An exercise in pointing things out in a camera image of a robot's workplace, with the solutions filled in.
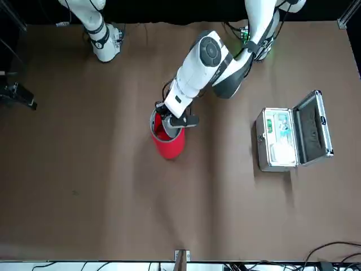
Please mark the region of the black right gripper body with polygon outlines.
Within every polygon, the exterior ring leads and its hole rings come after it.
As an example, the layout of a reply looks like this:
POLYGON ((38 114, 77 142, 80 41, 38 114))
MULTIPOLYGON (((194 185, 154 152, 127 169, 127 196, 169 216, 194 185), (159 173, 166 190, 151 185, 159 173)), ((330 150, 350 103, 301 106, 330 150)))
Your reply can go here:
POLYGON ((16 94, 18 87, 18 82, 13 84, 8 84, 6 82, 1 83, 1 100, 8 102, 19 102, 19 99, 16 94))

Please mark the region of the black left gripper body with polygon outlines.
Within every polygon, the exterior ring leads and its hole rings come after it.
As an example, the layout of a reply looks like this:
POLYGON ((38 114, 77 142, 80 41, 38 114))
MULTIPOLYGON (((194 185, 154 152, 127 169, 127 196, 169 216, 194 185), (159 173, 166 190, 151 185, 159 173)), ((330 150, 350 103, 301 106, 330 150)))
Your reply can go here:
POLYGON ((164 102, 156 102, 155 110, 160 115, 164 128, 188 128, 197 126, 200 121, 197 115, 187 114, 186 111, 182 113, 181 117, 177 118, 173 113, 171 113, 164 102))

